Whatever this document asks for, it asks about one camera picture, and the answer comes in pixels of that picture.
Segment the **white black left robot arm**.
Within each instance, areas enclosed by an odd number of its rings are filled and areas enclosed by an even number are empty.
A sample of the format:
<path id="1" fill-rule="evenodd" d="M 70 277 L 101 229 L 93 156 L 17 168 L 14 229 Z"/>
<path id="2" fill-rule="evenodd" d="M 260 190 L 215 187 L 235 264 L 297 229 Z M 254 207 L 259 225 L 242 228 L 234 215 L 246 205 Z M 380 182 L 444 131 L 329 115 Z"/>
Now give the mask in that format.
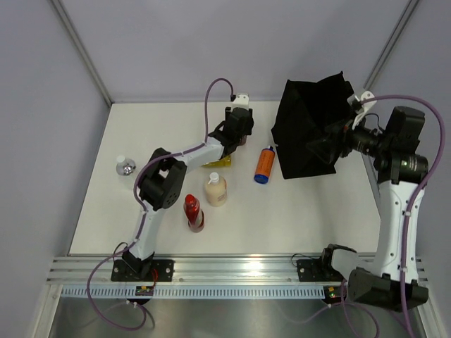
<path id="1" fill-rule="evenodd" d="M 142 218 L 133 242 L 113 264 L 113 282 L 149 281 L 154 276 L 159 228 L 166 210 L 180 197 L 186 174 L 232 154 L 241 139 L 252 134 L 253 126 L 252 109 L 227 108 L 225 120 L 199 146 L 174 154 L 163 148 L 154 151 L 133 188 Z"/>

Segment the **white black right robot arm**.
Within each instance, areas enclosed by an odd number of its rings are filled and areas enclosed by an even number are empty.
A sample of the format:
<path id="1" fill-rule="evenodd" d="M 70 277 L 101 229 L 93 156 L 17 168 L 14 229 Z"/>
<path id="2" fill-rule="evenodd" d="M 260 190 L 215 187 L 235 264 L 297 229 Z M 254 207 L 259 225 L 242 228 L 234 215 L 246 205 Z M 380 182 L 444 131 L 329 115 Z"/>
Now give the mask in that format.
<path id="1" fill-rule="evenodd" d="M 354 249 L 329 244 L 317 260 L 326 279 L 339 275 L 348 282 L 348 297 L 357 302 L 401 312 L 428 301 L 428 289 L 419 285 L 416 269 L 416 226 L 423 193 L 415 193 L 428 173 L 428 161 L 416 154 L 425 123 L 423 112 L 394 107 L 380 134 L 351 120 L 326 129 L 326 136 L 307 144 L 308 150 L 330 164 L 351 151 L 374 159 L 381 196 L 381 225 L 372 263 Z"/>

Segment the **black canvas bag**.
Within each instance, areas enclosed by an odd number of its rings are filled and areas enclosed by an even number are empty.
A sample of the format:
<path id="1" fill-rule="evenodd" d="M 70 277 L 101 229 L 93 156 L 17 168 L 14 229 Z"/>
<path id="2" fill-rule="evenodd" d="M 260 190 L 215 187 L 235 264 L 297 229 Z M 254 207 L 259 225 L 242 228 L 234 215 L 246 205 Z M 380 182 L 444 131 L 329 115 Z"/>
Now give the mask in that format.
<path id="1" fill-rule="evenodd" d="M 336 174 L 307 144 L 326 136 L 325 128 L 350 116 L 347 99 L 354 90 L 342 72 L 318 82 L 288 80 L 271 134 L 286 180 Z"/>

